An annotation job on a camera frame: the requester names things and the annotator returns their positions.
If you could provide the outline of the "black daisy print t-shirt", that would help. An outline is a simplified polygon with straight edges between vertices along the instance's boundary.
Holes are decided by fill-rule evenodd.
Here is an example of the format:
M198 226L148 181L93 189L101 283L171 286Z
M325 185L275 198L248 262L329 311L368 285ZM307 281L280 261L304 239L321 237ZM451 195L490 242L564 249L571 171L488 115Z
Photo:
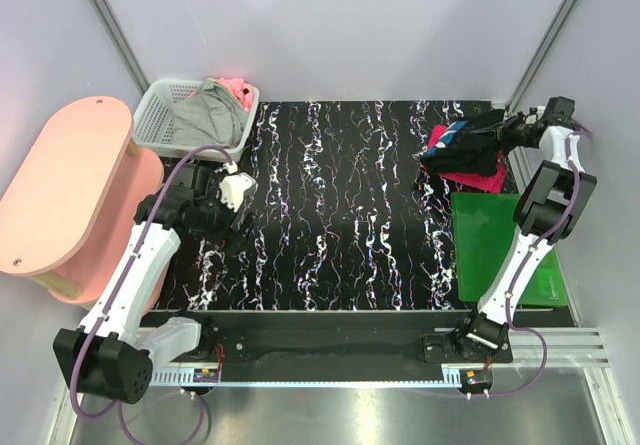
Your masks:
M503 120L504 110L496 109L452 122L420 155L421 164L436 174L495 175L502 150L498 128Z

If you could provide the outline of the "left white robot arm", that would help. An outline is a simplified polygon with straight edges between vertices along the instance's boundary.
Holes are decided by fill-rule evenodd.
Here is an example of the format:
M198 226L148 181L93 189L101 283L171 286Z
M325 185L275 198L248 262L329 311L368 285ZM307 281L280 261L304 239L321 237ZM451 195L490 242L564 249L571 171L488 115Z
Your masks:
M257 181L235 165L220 180L189 166L192 182L175 173L137 207L134 225L111 279L74 330L61 329L53 351L73 395L127 404L146 393L154 371L187 354L196 361L215 351L210 320L180 312L141 334L141 320L162 275L189 237L218 240L228 250L245 243L253 217L247 210Z

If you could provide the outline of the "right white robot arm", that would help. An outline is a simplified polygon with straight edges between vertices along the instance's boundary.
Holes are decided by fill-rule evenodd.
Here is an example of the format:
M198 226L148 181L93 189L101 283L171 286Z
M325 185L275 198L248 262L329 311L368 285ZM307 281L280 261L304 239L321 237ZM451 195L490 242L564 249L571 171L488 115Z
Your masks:
M538 265L572 233L596 188L597 178L579 158L587 132L574 110L574 100L556 96L491 128L503 150L535 148L544 159L516 205L514 238L496 277L454 336L453 349L463 360L480 361L501 349Z

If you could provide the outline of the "folded red t-shirt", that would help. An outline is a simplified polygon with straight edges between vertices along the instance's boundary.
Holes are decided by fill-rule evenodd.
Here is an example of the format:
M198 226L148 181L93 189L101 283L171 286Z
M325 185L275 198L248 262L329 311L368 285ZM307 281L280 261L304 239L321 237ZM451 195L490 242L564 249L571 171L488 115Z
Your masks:
M428 149L435 147L447 127L439 124L436 125L428 140ZM503 162L502 156L498 155L497 172L491 176L482 176L479 174L469 173L439 173L443 179L447 179L462 185L470 186L484 192L498 194L501 192L504 182L507 178L507 170Z

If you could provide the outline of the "white plastic laundry basket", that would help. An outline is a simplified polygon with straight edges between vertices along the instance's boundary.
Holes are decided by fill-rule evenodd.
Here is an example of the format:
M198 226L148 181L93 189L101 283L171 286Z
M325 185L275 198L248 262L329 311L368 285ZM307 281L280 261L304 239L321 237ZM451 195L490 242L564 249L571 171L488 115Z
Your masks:
M143 95L133 115L135 127L133 137L136 143L148 148L160 157L181 158L196 147L186 146L174 138L174 108L199 88L202 81L185 79L159 79L153 82ZM251 86L253 92L252 107L242 135L231 148L226 150L236 162L239 162L253 127L257 114L260 92ZM195 159L225 162L223 154L216 150L205 150Z

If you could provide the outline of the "grey t-shirt in basket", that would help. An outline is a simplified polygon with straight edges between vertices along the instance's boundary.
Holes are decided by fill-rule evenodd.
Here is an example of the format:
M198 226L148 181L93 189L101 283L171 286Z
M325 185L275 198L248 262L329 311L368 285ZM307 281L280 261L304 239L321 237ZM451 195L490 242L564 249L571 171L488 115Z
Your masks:
M184 147L238 145L249 112L219 79L207 79L173 108L173 144Z

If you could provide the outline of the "green folding board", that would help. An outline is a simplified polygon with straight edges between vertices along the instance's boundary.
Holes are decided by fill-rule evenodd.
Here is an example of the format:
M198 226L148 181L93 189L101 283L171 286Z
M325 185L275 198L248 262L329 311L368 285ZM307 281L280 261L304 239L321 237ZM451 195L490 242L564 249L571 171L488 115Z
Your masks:
M452 196L459 299L474 304L489 289L511 246L517 194L456 192ZM559 308L569 305L555 251L541 260L519 304Z

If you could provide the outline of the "pink garment in basket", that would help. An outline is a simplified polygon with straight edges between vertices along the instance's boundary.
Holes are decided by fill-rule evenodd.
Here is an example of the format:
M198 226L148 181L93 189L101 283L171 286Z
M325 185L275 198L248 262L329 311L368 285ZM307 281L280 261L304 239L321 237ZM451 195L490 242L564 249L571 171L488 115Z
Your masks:
M255 93L251 84L243 78L220 77L219 81L234 95L245 111L249 112L252 109Z

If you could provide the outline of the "pink oval tiered stool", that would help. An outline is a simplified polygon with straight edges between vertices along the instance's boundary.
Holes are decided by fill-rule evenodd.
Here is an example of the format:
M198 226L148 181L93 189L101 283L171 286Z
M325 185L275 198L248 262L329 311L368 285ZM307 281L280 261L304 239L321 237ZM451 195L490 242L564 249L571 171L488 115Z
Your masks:
M138 204L163 183L119 99L92 96L44 125L1 199L1 270L91 307L129 242Z

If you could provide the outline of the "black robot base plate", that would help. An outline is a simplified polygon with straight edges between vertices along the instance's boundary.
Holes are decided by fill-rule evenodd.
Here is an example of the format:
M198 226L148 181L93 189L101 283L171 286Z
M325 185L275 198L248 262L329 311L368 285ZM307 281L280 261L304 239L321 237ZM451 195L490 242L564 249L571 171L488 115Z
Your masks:
M469 311L185 311L223 349L222 380L245 386L374 384L442 379L444 364L509 363L509 342L480 361L453 349Z

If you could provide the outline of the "aluminium front rail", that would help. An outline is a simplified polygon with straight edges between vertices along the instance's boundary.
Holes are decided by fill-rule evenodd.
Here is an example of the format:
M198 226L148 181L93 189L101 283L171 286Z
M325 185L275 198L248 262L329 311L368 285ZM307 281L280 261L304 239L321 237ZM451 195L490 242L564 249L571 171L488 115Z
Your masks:
M184 388L465 388L477 392L500 368L604 368L599 336L577 328L516 332L496 352L467 353L445 330L420 328L249 329L173 321L133 343L61 331L54 351L70 388L135 403L151 386Z

